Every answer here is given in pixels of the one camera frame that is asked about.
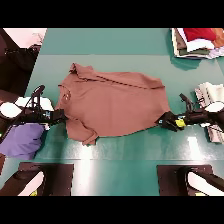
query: stack of folded clothes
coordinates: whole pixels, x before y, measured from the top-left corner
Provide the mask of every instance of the stack of folded clothes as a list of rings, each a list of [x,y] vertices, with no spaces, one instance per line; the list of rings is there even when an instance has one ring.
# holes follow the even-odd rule
[[[212,85],[209,82],[198,85],[195,89],[196,96],[200,100],[201,107],[208,106],[209,104],[221,101],[224,103],[224,87],[223,84]],[[221,129],[217,125],[207,127],[208,134],[211,142],[219,142],[224,144],[224,133],[220,132]]]
[[[213,59],[224,56],[223,28],[171,28],[174,55]]]

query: table surface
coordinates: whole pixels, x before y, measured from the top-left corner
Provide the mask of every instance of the table surface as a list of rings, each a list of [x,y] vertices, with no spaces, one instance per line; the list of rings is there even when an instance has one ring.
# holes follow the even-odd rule
[[[102,72],[130,71],[161,78],[174,113],[185,111],[179,94],[195,101],[194,88],[203,82],[224,82],[224,60],[189,60],[173,56],[170,30],[49,28],[26,95],[40,84],[43,96],[56,104],[57,85],[73,63]],[[68,139],[65,125],[51,128],[35,162],[74,163],[72,195],[158,195],[156,165],[211,164],[224,177],[224,146],[209,142],[199,126],[174,133],[159,127],[128,136],[105,137],[96,146]],[[7,158],[0,187],[20,160]]]

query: green table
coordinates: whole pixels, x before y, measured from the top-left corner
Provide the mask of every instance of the green table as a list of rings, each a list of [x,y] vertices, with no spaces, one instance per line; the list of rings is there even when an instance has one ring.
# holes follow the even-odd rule
[[[185,105],[179,94],[195,100],[198,84],[223,83],[224,62],[174,58],[169,32],[168,28],[48,29],[26,95],[44,84],[43,96],[55,105],[57,85],[76,62],[99,71],[135,71],[159,77],[172,111],[181,113]],[[34,159],[74,163],[72,195],[158,195],[157,164],[211,164],[224,177],[223,160],[224,146],[210,143],[199,126],[178,133],[156,127],[123,137],[99,138],[96,146],[87,147],[68,139],[63,124],[51,128]],[[0,184],[19,162],[6,160]]]

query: purple cloth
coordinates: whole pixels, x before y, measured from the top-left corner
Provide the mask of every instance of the purple cloth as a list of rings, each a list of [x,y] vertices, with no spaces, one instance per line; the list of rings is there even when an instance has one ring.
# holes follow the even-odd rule
[[[14,158],[30,160],[41,146],[44,126],[35,123],[13,126],[0,144],[0,153]]]

